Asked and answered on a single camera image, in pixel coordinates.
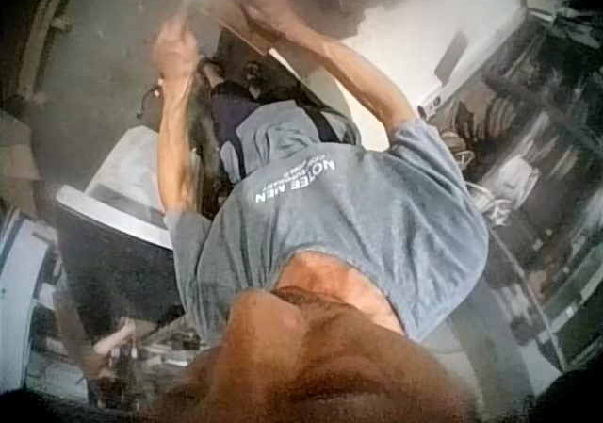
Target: bare arm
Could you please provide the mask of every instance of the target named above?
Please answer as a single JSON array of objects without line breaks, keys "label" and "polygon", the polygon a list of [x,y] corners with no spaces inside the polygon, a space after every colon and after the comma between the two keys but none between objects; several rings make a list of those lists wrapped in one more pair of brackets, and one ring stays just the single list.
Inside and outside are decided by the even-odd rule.
[{"label": "bare arm", "polygon": [[388,133],[415,117],[413,108],[384,73],[341,41],[325,37],[305,25],[288,0],[243,0],[249,16],[261,27],[300,47],[332,74]]},{"label": "bare arm", "polygon": [[190,159],[187,102],[199,55],[184,13],[164,24],[154,55],[164,77],[157,163],[159,196],[166,211],[195,209],[197,189]]},{"label": "bare arm", "polygon": [[285,37],[309,53],[385,127],[395,133],[415,117],[399,87],[377,67],[341,41],[320,35],[303,24],[289,26]]}]

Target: white wall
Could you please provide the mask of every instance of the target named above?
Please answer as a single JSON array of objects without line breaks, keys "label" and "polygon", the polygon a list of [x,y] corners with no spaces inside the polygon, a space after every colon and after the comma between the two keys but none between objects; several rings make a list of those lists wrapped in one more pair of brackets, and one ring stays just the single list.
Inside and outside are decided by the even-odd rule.
[{"label": "white wall", "polygon": [[[369,10],[358,35],[345,43],[389,75],[417,107],[441,88],[433,72],[457,31],[464,32],[469,44],[455,73],[492,49],[499,31],[517,20],[520,11],[520,0],[400,0],[391,9]],[[290,57],[283,47],[277,49]],[[319,96],[345,110],[324,72],[304,71],[297,63],[293,68]],[[384,133],[375,129],[372,116],[345,96],[350,107],[345,111],[357,121],[365,145],[386,148]]]}]

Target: gray t-shirt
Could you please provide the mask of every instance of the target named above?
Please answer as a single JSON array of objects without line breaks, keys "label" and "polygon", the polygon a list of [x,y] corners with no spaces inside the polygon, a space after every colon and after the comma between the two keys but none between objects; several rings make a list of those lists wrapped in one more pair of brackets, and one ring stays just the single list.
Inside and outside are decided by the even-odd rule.
[{"label": "gray t-shirt", "polygon": [[[258,120],[261,135],[249,130]],[[358,269],[416,341],[480,278],[485,222],[452,155],[422,120],[405,123],[385,152],[319,143],[290,104],[258,109],[238,132],[249,133],[243,150],[259,162],[216,219],[166,217],[183,304],[210,344],[220,340],[235,295],[273,289],[297,252],[326,253]]]}]

